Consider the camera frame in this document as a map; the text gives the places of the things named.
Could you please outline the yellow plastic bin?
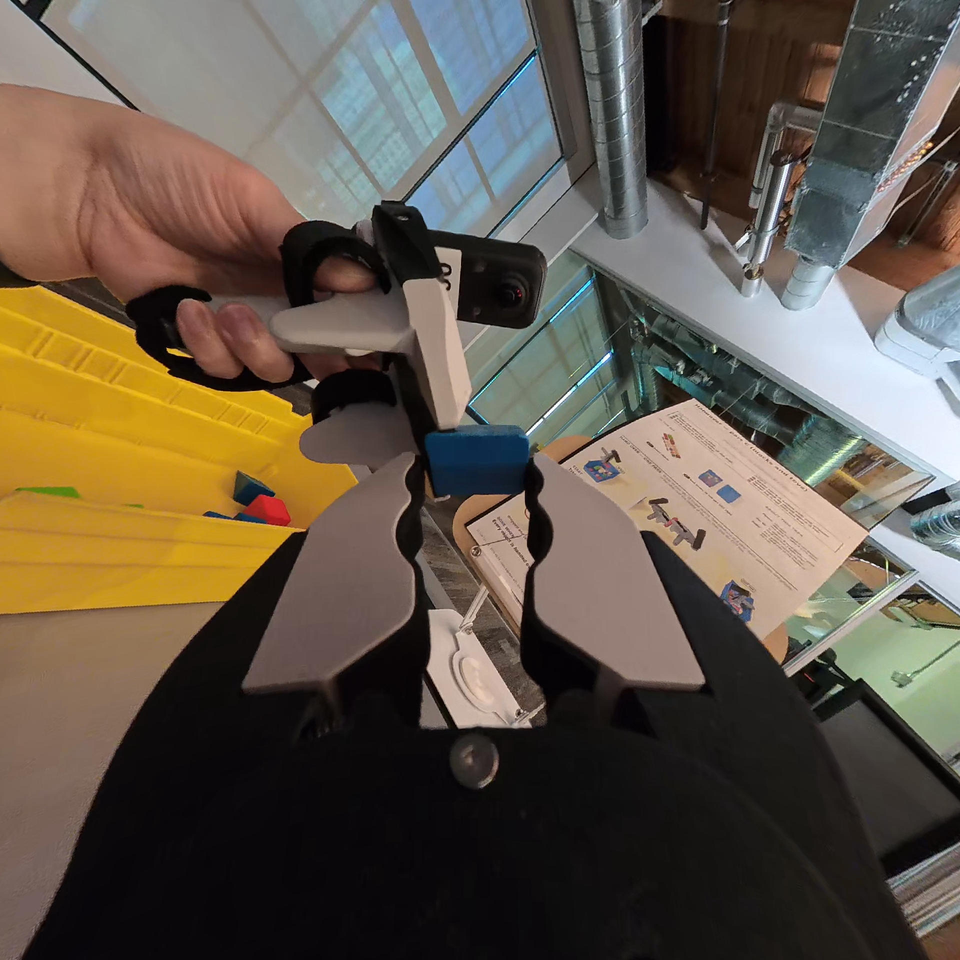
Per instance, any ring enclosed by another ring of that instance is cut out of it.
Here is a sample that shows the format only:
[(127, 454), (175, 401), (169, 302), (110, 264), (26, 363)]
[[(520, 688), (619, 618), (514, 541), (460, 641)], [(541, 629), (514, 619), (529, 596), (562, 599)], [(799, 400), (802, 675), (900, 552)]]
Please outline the yellow plastic bin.
[[(350, 487), (284, 399), (172, 378), (125, 325), (42, 287), (1, 294), (2, 614), (223, 602)], [(236, 515), (234, 475), (287, 527)], [(18, 487), (71, 486), (79, 499)]]

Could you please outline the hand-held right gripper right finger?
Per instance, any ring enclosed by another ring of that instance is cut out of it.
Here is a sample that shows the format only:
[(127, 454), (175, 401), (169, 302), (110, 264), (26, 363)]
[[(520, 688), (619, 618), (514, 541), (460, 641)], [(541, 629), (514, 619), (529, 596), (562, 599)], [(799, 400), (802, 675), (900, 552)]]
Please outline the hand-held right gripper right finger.
[(614, 501), (545, 454), (528, 463), (522, 666), (548, 721), (629, 713), (638, 690), (697, 693), (704, 671), (641, 531)]

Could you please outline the large blind-covered window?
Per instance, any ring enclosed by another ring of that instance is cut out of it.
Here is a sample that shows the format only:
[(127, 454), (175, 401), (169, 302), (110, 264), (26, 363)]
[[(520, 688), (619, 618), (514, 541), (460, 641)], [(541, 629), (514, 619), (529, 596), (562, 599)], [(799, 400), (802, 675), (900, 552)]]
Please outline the large blind-covered window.
[(563, 168), (521, 1), (18, 6), (123, 99), (264, 173), (308, 219), (373, 205), (491, 235)]

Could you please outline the silver vertical round duct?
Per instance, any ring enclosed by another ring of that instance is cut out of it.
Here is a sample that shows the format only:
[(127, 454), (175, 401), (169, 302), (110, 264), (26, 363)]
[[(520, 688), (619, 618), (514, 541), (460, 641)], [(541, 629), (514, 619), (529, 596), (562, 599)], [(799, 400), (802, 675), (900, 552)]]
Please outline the silver vertical round duct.
[(647, 162), (641, 1), (575, 1), (603, 221), (613, 239), (646, 227)]

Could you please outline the rectangular metal duct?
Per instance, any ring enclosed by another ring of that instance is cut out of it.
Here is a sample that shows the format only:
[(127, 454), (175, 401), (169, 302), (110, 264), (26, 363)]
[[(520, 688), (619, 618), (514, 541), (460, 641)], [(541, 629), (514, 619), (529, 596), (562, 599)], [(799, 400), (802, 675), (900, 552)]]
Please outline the rectangular metal duct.
[(957, 1), (854, 5), (785, 241), (785, 308), (815, 306), (882, 232), (958, 90), (958, 22)]

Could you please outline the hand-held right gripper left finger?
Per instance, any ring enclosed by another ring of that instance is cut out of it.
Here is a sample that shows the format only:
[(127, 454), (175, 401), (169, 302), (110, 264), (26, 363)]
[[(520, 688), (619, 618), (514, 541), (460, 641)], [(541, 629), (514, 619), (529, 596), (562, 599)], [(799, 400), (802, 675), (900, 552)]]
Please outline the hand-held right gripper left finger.
[(417, 562), (424, 498), (421, 458), (400, 453), (311, 524), (244, 692), (311, 692), (338, 721), (376, 694), (403, 723), (420, 726), (430, 656)]

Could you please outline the printed instruction sheet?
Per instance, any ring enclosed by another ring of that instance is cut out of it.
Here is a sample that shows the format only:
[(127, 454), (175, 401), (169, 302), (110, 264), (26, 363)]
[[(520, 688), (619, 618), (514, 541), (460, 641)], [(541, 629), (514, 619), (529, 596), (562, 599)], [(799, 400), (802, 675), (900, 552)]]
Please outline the printed instruction sheet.
[(761, 641), (867, 537), (695, 399), (617, 427), (560, 465), (671, 546)]

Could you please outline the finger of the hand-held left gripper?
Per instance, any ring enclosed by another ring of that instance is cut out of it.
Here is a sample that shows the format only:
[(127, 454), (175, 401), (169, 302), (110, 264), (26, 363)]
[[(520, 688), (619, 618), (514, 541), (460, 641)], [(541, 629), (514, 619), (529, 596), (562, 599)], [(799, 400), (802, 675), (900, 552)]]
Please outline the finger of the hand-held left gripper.
[(439, 430), (460, 426), (470, 401), (472, 382), (454, 309), (437, 279), (403, 283), (403, 296), (414, 346), (410, 358), (419, 390)]
[(402, 409), (338, 409), (308, 427), (298, 446), (312, 462), (362, 466), (372, 472), (402, 454), (421, 453)]

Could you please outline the instruction sheet on stand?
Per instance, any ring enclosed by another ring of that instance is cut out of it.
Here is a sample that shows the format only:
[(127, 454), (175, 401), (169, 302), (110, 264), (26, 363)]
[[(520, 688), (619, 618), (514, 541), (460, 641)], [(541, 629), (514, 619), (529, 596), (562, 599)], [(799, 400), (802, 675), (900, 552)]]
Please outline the instruction sheet on stand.
[[(586, 436), (557, 438), (547, 444), (541, 451), (549, 459), (559, 463), (565, 461), (590, 442), (591, 439)], [(521, 632), (521, 624), (514, 614), (518, 614), (521, 608), (512, 601), (505, 604), (499, 595), (494, 592), (495, 586), (489, 583), (484, 570), (479, 564), (479, 558), (474, 556), (474, 547), (477, 546), (474, 535), (467, 530), (469, 523), (487, 511), (497, 507), (506, 499), (506, 495), (499, 494), (474, 495), (465, 498), (454, 513), (452, 520), (452, 537), (456, 546), (461, 551), (465, 563), (471, 573), (475, 575), (479, 585), (487, 589), (492, 606), (514, 636), (518, 638)], [(786, 626), (784, 625), (778, 626), (762, 639), (762, 645), (779, 666), (782, 666), (786, 660), (788, 644), (789, 636)]]

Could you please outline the person's left hand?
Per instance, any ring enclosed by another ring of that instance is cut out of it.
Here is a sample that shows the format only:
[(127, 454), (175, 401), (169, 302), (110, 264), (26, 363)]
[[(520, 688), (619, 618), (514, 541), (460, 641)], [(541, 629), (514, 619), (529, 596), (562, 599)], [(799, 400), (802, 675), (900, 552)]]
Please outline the person's left hand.
[(121, 303), (183, 285), (280, 296), (304, 218), (265, 175), (122, 105), (1, 87), (2, 287), (95, 278)]

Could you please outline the silver duct cluster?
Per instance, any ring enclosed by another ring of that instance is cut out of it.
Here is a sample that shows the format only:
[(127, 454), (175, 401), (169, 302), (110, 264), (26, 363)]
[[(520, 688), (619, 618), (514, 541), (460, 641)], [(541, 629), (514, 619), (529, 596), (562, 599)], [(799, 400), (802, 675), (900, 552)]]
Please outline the silver duct cluster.
[(907, 292), (873, 337), (877, 350), (959, 398), (959, 267)]

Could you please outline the dark blue wedge block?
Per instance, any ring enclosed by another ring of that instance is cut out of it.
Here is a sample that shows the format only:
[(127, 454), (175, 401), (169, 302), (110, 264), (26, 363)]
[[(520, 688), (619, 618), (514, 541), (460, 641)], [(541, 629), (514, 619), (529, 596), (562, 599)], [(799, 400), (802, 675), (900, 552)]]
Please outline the dark blue wedge block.
[(474, 424), (425, 435), (423, 451), (438, 497), (515, 496), (531, 457), (520, 426)]

